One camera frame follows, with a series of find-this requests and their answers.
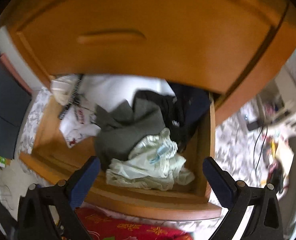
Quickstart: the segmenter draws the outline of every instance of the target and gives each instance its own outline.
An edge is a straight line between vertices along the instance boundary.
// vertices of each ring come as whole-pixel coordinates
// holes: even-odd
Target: dark gray panel
[[[13,158],[19,129],[0,118],[0,156]]]
[[[31,96],[23,90],[0,62],[0,116],[20,126]]]

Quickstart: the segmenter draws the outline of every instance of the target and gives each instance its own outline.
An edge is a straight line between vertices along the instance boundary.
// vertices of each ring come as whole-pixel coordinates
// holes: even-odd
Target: clothing
[[[78,208],[76,214],[94,240],[193,240],[179,229],[115,219],[91,208]]]
[[[184,124],[191,125],[198,122],[209,107],[209,93],[195,87],[190,87],[177,83],[168,83],[174,91],[180,108],[182,108],[184,116]]]
[[[72,105],[60,122],[59,130],[68,148],[72,148],[82,140],[96,136],[100,127],[96,125],[96,116],[93,111]]]
[[[160,107],[164,124],[170,130],[170,138],[178,144],[178,152],[182,152],[194,135],[201,116],[208,111],[210,100],[208,93],[202,89],[169,84],[176,97],[139,90],[135,94],[135,101],[137,98],[146,99]]]
[[[159,135],[148,135],[130,152],[128,161],[112,159],[106,170],[107,184],[120,187],[169,190],[174,183],[186,185],[194,180],[185,169],[186,159],[178,154],[177,144],[170,140],[169,129]]]
[[[96,123],[101,131],[95,141],[95,150],[103,170],[113,158],[128,160],[130,151],[143,137],[159,134],[164,128],[160,108],[143,99],[136,100],[133,108],[123,101],[111,113],[97,106],[96,113]]]
[[[51,90],[56,101],[62,105],[69,103],[77,79],[78,75],[73,74],[62,76],[52,81]],[[148,89],[163,95],[169,94],[174,96],[174,92],[164,79],[133,75],[84,75],[78,91],[75,91],[75,93],[78,92],[79,94],[78,97],[75,95],[75,99],[78,99],[79,104],[77,105],[80,107],[76,106],[73,107],[74,109],[70,109],[70,105],[70,107],[66,108],[66,111],[62,112],[63,118],[59,129],[68,147],[71,148],[83,139],[98,134],[100,128],[95,124],[97,105],[108,112],[116,109],[124,100],[132,105],[134,94],[138,89]],[[76,111],[82,111],[85,118],[91,118],[92,122],[80,122]]]
[[[174,96],[164,79],[133,75],[85,75],[78,92],[94,105],[111,112],[124,100],[132,106],[137,90],[151,90],[161,95]]]

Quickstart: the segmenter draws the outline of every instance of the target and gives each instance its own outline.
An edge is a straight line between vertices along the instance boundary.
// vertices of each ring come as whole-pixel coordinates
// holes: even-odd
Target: pink object
[[[18,74],[12,63],[10,63],[9,59],[5,54],[2,54],[0,56],[0,61],[4,64],[4,66],[7,68],[7,70],[10,72],[10,74],[16,79],[16,81],[20,84],[20,86],[26,90],[27,93],[30,95],[32,94],[32,89],[27,85],[27,83],[21,78],[21,76]]]

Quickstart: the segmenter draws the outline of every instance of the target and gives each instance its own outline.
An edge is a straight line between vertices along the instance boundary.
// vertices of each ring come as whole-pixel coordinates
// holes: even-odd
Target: red blanket
[[[193,240],[179,229],[114,219],[90,208],[76,213],[94,240]]]

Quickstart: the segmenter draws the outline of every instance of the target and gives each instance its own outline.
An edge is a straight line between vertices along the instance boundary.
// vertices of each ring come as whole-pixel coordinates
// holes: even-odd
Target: white fabric
[[[170,140],[168,128],[149,135],[130,152],[128,161],[112,159],[106,170],[107,184],[120,187],[169,190],[174,183],[186,185],[195,176],[185,169],[186,159],[176,154],[177,144]]]
[[[96,136],[100,127],[95,124],[95,121],[94,112],[82,107],[71,106],[59,126],[67,146],[72,148],[82,140]]]
[[[57,102],[62,105],[68,103],[76,81],[76,75],[68,75],[52,82],[51,90]],[[71,148],[85,138],[99,133],[100,128],[89,121],[90,119],[95,121],[96,105],[100,105],[108,112],[114,110],[124,100],[132,106],[137,90],[151,90],[161,95],[175,96],[169,84],[159,78],[107,74],[85,75],[78,90],[78,93],[83,95],[80,102],[83,108],[71,107],[59,127],[68,147]],[[83,113],[85,123],[77,119],[76,110]]]
[[[76,81],[77,75],[67,75],[59,77],[51,82],[50,90],[55,100],[62,106],[68,104]]]
[[[89,102],[111,112],[124,100],[132,106],[137,90],[151,90],[161,95],[175,96],[164,79],[108,74],[84,76],[79,93],[82,93]]]

